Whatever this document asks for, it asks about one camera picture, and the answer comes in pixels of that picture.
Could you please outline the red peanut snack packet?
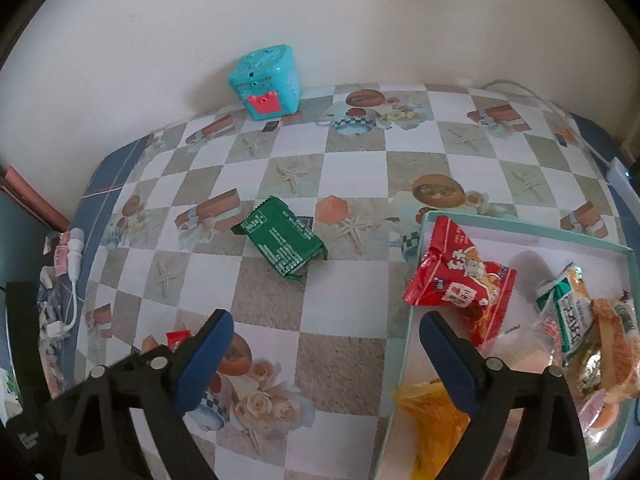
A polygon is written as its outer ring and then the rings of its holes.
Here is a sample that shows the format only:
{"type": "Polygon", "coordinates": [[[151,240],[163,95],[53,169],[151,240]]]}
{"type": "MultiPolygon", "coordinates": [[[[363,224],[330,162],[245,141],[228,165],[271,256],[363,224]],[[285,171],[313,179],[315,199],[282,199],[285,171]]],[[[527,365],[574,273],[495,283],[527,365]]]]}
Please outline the red peanut snack packet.
{"type": "Polygon", "coordinates": [[[515,279],[514,269],[483,259],[454,220],[439,216],[402,299],[413,307],[457,309],[472,344],[486,347],[500,333],[515,279]]]}

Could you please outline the crumpled paper wrappers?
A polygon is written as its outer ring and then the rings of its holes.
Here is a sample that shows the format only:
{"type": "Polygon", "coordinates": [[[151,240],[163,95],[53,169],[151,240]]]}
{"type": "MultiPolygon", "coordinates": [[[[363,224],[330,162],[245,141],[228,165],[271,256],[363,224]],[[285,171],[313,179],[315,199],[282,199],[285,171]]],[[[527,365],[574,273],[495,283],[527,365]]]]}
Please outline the crumpled paper wrappers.
{"type": "Polygon", "coordinates": [[[38,351],[52,398],[66,388],[63,374],[64,341],[77,321],[75,284],[65,284],[65,274],[57,276],[54,266],[43,266],[37,292],[38,351]]]}

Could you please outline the orange bread bag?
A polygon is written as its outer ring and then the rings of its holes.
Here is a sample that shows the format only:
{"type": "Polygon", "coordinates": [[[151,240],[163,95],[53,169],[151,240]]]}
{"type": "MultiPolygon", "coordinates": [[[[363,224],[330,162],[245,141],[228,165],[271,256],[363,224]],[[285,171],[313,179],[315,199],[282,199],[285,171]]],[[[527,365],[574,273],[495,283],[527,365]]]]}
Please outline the orange bread bag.
{"type": "Polygon", "coordinates": [[[626,301],[593,299],[591,309],[600,340],[601,385],[605,402],[617,404],[639,395],[639,327],[626,301]]]}

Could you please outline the checkered tablecloth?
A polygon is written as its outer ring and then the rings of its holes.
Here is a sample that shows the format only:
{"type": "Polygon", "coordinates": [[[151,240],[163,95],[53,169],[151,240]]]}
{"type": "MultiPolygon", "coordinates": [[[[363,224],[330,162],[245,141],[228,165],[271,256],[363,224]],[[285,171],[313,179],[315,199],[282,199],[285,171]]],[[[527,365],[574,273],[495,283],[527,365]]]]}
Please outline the checkered tablecloth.
{"type": "Polygon", "coordinates": [[[231,105],[123,146],[73,221],[86,234],[65,363],[77,379],[232,314],[221,400],[186,422],[221,478],[373,477],[407,337],[406,255],[436,182],[456,211],[557,226],[592,203],[609,240],[636,237],[572,124],[528,96],[323,87],[264,125],[231,105]],[[299,282],[232,232],[269,196],[328,248],[299,282]]]}

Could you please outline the pink snack bag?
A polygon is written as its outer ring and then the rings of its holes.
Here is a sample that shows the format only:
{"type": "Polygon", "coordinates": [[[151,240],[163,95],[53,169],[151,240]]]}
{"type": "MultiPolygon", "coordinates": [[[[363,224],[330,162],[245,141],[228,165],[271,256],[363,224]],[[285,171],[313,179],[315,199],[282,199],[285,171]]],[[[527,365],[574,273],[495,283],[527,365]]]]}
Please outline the pink snack bag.
{"type": "Polygon", "coordinates": [[[576,408],[582,436],[586,445],[599,444],[615,423],[620,414],[617,403],[608,403],[606,392],[602,389],[576,398],[576,408]]]}

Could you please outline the green white pastry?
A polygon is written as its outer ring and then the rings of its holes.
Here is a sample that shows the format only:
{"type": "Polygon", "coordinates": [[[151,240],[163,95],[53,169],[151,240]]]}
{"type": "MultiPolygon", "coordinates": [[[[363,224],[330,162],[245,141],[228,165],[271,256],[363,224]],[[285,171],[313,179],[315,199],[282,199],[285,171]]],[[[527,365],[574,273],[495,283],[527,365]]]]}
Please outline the green white pastry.
{"type": "Polygon", "coordinates": [[[552,340],[552,363],[561,367],[573,396],[585,399],[601,385],[601,349],[582,268],[570,263],[536,289],[536,307],[552,340]]]}

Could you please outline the red white snack packet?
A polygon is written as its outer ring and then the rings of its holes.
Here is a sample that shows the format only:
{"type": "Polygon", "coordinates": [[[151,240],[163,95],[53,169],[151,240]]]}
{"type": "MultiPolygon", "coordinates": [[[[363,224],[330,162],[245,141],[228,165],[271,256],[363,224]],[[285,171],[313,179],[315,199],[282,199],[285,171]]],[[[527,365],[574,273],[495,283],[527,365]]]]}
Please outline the red white snack packet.
{"type": "Polygon", "coordinates": [[[175,351],[180,344],[185,342],[192,336],[190,330],[174,330],[166,334],[167,347],[171,351],[175,351]]]}

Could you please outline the teal cube toy box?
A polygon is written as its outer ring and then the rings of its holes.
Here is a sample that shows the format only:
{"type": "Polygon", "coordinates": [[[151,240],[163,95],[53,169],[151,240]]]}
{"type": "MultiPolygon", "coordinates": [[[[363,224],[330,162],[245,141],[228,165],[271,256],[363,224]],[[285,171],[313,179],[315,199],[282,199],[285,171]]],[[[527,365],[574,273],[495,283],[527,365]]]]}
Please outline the teal cube toy box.
{"type": "Polygon", "coordinates": [[[228,84],[255,122],[295,114],[302,95],[294,52],[287,44],[244,55],[228,84]]]}

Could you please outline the white power strip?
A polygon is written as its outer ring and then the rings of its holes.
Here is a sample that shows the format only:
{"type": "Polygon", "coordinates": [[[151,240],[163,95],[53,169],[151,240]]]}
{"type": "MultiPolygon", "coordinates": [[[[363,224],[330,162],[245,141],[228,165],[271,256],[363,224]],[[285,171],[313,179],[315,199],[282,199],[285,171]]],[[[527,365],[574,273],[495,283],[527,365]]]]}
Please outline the white power strip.
{"type": "Polygon", "coordinates": [[[608,164],[606,180],[625,202],[637,198],[636,191],[630,182],[629,172],[617,157],[614,157],[608,164]]]}

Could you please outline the yellow orange snack bag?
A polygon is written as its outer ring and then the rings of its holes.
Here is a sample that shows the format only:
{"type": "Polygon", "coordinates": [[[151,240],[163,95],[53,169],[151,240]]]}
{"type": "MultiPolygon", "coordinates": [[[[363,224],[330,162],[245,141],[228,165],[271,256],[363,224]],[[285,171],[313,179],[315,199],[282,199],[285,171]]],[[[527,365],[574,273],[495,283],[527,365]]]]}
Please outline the yellow orange snack bag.
{"type": "Polygon", "coordinates": [[[410,479],[435,479],[469,425],[469,416],[456,409],[439,380],[401,385],[394,399],[416,428],[416,458],[410,479]]]}

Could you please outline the dark green snack packet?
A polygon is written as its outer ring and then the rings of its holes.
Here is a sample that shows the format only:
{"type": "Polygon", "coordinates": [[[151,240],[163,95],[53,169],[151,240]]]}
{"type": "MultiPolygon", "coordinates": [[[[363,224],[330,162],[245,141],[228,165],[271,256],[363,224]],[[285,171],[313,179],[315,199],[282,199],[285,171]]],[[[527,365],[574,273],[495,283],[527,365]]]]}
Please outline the dark green snack packet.
{"type": "Polygon", "coordinates": [[[244,235],[282,278],[299,282],[298,271],[313,258],[328,258],[320,237],[280,198],[269,196],[244,220],[232,226],[244,235]]]}

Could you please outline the small black card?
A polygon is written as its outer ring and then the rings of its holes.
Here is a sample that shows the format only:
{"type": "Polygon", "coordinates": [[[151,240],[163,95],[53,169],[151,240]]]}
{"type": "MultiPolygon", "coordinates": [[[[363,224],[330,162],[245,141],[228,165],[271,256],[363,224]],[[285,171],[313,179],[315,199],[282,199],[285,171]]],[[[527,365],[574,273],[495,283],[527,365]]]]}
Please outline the small black card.
{"type": "Polygon", "coordinates": [[[278,120],[270,120],[270,122],[266,122],[264,128],[262,128],[262,132],[275,132],[280,128],[280,122],[278,120]]]}

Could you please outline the white tray teal rim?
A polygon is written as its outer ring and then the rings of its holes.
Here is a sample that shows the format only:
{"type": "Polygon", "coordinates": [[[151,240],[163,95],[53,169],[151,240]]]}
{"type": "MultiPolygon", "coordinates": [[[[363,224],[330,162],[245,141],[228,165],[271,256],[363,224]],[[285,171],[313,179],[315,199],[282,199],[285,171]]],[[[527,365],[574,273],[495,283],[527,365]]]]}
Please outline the white tray teal rim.
{"type": "MultiPolygon", "coordinates": [[[[430,212],[423,220],[419,255],[426,252],[438,214],[430,212]]],[[[541,344],[526,330],[538,321],[536,288],[550,281],[569,263],[582,268],[591,296],[614,297],[629,292],[639,307],[639,270],[636,253],[626,245],[599,240],[578,233],[536,226],[515,220],[484,218],[469,214],[446,214],[469,235],[483,259],[506,264],[518,272],[501,333],[490,354],[506,364],[533,364],[527,356],[541,344]]],[[[405,345],[404,362],[398,385],[420,384],[436,379],[437,374],[419,340],[419,323],[430,308],[412,308],[405,345]]],[[[620,406],[614,424],[587,438],[589,468],[593,479],[613,479],[631,456],[639,441],[636,422],[637,401],[620,406]]],[[[375,479],[409,479],[416,457],[416,428],[409,416],[394,408],[390,428],[376,465],[375,479]]]]}

